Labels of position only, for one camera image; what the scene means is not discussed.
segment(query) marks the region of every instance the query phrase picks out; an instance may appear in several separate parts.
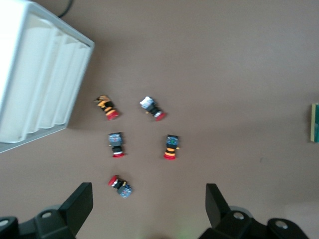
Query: small green object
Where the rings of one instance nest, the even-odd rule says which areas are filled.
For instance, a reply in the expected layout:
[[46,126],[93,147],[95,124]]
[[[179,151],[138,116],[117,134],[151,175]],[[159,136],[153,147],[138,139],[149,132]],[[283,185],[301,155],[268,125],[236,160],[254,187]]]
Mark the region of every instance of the small green object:
[[312,142],[318,143],[319,140],[319,103],[312,105],[312,115],[311,115],[311,134],[310,140]]

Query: black cable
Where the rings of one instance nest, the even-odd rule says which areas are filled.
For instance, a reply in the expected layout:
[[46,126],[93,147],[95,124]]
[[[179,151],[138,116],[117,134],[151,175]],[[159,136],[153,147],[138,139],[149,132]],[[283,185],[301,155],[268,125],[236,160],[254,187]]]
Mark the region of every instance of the black cable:
[[66,9],[64,10],[64,12],[58,16],[58,18],[64,17],[64,16],[68,13],[68,11],[70,10],[70,8],[72,7],[72,4],[73,4],[73,0],[69,0],[68,6],[67,6]]

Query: metal screw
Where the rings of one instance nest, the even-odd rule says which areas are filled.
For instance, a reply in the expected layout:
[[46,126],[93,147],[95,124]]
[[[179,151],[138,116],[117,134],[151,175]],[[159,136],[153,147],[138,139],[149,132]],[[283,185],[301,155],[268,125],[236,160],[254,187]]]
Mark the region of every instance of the metal screw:
[[234,218],[239,219],[239,220],[243,220],[245,217],[241,213],[236,212],[236,213],[234,213]]
[[0,227],[3,227],[3,226],[5,226],[5,225],[7,225],[8,222],[9,222],[9,220],[2,220],[2,221],[0,221]]
[[285,222],[283,222],[283,221],[276,221],[275,224],[276,224],[276,226],[278,226],[281,229],[287,229],[288,228],[288,225]]
[[50,217],[51,215],[52,215],[52,213],[47,212],[47,213],[45,213],[45,214],[42,215],[42,218],[48,218],[48,217]]

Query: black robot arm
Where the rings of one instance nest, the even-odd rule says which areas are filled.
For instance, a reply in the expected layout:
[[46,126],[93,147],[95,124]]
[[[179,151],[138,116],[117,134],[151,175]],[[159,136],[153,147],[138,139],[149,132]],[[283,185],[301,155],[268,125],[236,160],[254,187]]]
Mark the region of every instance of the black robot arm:
[[0,239],[74,239],[92,208],[92,183],[82,183],[57,210],[21,224],[16,217],[1,217]]
[[233,211],[216,184],[206,185],[206,212],[211,224],[199,239],[309,239],[293,222],[273,218],[263,225],[241,211]]

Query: white container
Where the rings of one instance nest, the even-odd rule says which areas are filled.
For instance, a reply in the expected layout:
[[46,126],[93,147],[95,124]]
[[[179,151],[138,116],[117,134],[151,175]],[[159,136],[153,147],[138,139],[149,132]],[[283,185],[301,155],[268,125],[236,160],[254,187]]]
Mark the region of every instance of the white container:
[[66,128],[94,43],[40,5],[1,0],[0,152]]

